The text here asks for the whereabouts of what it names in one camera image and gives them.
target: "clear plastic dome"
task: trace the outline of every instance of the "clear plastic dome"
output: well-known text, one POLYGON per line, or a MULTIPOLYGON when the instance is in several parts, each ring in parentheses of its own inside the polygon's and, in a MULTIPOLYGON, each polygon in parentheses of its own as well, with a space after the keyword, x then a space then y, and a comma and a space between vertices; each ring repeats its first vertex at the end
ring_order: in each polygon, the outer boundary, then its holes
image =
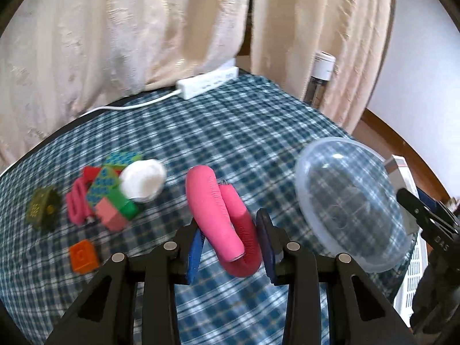
POLYGON ((332 255, 346 252, 366 272, 395 267, 411 244, 382 161, 357 141, 328 137, 305 147, 296 164, 307 223, 332 255))

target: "white cable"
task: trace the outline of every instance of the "white cable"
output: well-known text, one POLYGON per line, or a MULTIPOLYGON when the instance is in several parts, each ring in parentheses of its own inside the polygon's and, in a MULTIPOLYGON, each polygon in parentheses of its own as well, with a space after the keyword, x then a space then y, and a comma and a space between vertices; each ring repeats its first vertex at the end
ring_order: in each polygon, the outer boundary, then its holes
POLYGON ((115 110, 115 111, 123 111, 123 110, 132 110, 132 109, 138 109, 138 108, 143 108, 144 106, 148 106, 148 105, 153 105, 157 102, 160 102, 160 101, 164 101, 172 96, 176 96, 178 94, 181 93, 181 90, 180 89, 176 89, 175 91, 172 91, 171 93, 168 93, 167 95, 164 95, 164 96, 161 96, 161 97, 158 97, 158 98, 155 98, 155 100, 151 100, 151 101, 147 101, 147 102, 144 102, 142 104, 138 104, 138 105, 131 105, 131 106, 100 106, 98 108, 95 108, 95 109, 92 109, 88 112, 85 112, 83 115, 81 115, 81 117, 83 117, 84 115, 87 115, 91 112, 95 112, 97 110, 115 110))
POLYGON ((14 163, 10 164, 10 166, 8 166, 7 168, 5 168, 5 169, 0 173, 0 177, 2 177, 8 170, 10 170, 16 162, 17 162, 17 161, 15 161, 14 163))

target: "orange toy block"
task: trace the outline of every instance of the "orange toy block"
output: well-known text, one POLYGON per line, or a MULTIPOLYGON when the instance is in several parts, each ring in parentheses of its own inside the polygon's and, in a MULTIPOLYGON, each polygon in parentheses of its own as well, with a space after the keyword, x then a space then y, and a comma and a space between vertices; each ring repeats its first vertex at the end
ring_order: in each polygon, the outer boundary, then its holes
POLYGON ((88 240, 72 245, 68 251, 73 271, 83 275, 99 267, 94 245, 88 240))

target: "green toy block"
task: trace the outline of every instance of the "green toy block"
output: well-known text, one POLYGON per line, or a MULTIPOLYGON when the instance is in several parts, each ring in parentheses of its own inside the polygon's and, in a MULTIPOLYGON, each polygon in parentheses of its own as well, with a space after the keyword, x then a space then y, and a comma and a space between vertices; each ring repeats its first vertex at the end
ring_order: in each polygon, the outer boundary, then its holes
POLYGON ((26 221, 36 230, 54 231, 62 201, 54 187, 40 187, 32 194, 26 221))
POLYGON ((112 167, 103 166, 93 184, 88 189, 87 200, 91 207, 95 207, 103 197, 107 196, 110 190, 118 185, 118 175, 112 167))
POLYGON ((111 153, 104 162, 104 166, 110 166, 114 170, 122 170, 134 161, 142 159, 142 155, 134 152, 115 152, 111 153))
POLYGON ((130 201, 123 195, 119 187, 113 187, 107 195, 107 199, 120 212, 120 214, 128 220, 133 219, 137 214, 139 214, 139 208, 134 202, 130 201))

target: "toy block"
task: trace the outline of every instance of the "toy block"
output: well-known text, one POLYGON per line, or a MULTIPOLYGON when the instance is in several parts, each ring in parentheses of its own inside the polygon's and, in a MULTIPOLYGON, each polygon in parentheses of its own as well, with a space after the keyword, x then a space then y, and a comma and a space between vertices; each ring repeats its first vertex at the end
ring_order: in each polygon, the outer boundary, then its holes
POLYGON ((26 221, 36 230, 53 231, 62 201, 54 187, 40 187, 32 194, 26 221))
POLYGON ((112 167, 114 170, 122 170, 134 161, 142 159, 142 155, 134 152, 114 152, 111 153, 104 162, 104 166, 112 167))
POLYGON ((94 208, 114 186, 118 185, 118 182, 118 175, 114 169, 103 166, 87 193, 90 206, 94 208))
POLYGON ((137 214, 139 214, 139 208, 134 202, 123 195, 119 186, 115 186, 110 190, 107 195, 107 199, 120 212, 120 214, 128 220, 133 219, 137 214))
POLYGON ((99 267, 94 245, 86 239, 72 245, 68 252, 70 254, 70 264, 75 272, 87 274, 99 267))
MULTIPOLYGON (((94 180, 96 179, 97 175, 102 170, 102 167, 93 167, 93 166, 85 166, 83 168, 83 175, 82 178, 86 185, 93 184, 94 180)), ((116 174, 120 176, 122 170, 115 170, 116 174)))
POLYGON ((101 219, 102 224, 112 232, 121 231, 128 225, 126 218, 106 198, 96 205, 96 214, 101 219))

